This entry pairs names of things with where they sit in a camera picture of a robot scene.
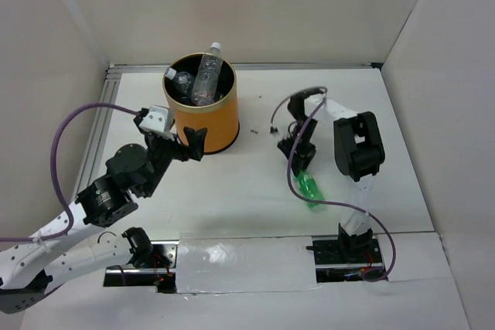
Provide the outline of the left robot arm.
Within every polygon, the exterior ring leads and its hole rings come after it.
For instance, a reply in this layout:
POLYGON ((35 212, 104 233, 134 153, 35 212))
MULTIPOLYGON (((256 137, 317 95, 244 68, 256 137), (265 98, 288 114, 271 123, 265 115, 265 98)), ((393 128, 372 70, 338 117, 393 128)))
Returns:
POLYGON ((141 227, 130 227, 107 241, 88 238, 133 213, 137 198, 149 198, 174 160, 199 161, 207 130, 184 128, 187 143, 171 132, 171 110, 153 107, 134 119, 145 145, 119 148, 106 163, 106 172, 81 191, 50 223, 27 243, 1 252, 1 311, 15 314, 43 300, 68 281, 113 266, 144 267, 154 246, 141 227))

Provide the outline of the large clear crushed bottle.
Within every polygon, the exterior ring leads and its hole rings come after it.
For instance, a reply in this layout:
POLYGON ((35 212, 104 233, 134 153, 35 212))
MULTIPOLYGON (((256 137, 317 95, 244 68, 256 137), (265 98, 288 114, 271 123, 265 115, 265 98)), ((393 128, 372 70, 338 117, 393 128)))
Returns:
POLYGON ((165 78, 172 81, 172 85, 179 92, 179 97, 182 100, 189 100, 191 98, 191 91, 195 80, 192 74, 186 71, 178 72, 172 67, 169 67, 165 71, 165 78))

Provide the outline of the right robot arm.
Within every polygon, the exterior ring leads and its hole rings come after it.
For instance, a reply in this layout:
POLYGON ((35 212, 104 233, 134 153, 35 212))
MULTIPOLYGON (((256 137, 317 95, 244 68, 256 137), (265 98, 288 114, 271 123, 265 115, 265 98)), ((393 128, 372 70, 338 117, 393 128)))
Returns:
POLYGON ((385 160, 376 116, 329 99, 324 87, 300 90, 285 98, 285 102, 295 126, 277 147, 288 160, 286 175, 299 184, 299 198, 311 206, 323 203, 323 195, 307 172, 316 155, 311 137, 318 123, 332 130, 334 162, 350 183, 350 201, 334 202, 346 209, 339 222, 337 252, 346 262, 354 262, 370 249, 370 194, 385 160))

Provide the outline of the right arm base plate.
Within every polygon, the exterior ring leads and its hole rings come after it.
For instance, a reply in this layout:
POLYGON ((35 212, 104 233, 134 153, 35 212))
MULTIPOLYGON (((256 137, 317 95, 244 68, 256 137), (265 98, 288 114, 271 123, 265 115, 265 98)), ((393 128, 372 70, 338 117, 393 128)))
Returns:
POLYGON ((370 247, 352 257, 345 257, 336 238, 313 239, 306 246, 314 257, 316 282, 319 284, 362 281, 362 273, 369 280, 380 278, 386 271, 376 238, 370 247))

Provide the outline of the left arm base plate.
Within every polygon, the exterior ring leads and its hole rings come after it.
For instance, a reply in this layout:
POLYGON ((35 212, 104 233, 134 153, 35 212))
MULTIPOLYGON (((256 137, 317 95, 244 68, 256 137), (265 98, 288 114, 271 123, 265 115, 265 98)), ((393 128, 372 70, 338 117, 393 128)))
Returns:
POLYGON ((176 293, 178 240, 152 241, 150 258, 140 267, 131 264, 106 269, 103 287, 147 287, 158 293, 176 293))

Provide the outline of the green bottle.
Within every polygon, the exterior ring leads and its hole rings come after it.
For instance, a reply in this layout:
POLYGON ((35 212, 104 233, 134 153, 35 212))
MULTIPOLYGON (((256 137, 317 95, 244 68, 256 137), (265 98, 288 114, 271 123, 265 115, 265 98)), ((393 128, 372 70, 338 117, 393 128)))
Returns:
POLYGON ((306 199, 309 199, 309 202, 306 202, 308 208, 317 212, 320 211, 322 206, 319 201, 325 199, 322 191, 320 190, 315 178, 306 170, 301 171, 296 177, 295 181, 298 184, 299 192, 306 199))

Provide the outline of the orange cylindrical bin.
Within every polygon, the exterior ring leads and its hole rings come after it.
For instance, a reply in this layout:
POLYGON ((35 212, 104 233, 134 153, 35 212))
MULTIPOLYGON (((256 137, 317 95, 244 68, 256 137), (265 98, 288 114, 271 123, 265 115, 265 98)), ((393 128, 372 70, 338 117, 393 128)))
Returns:
POLYGON ((206 128, 207 136, 204 151, 207 155, 216 154, 229 148, 240 131, 237 99, 237 75, 233 66, 224 61, 221 67, 217 92, 223 98, 209 106, 191 106, 180 97, 172 80, 162 78, 162 87, 169 107, 175 114, 175 124, 179 139, 186 143, 184 127, 195 130, 206 128))

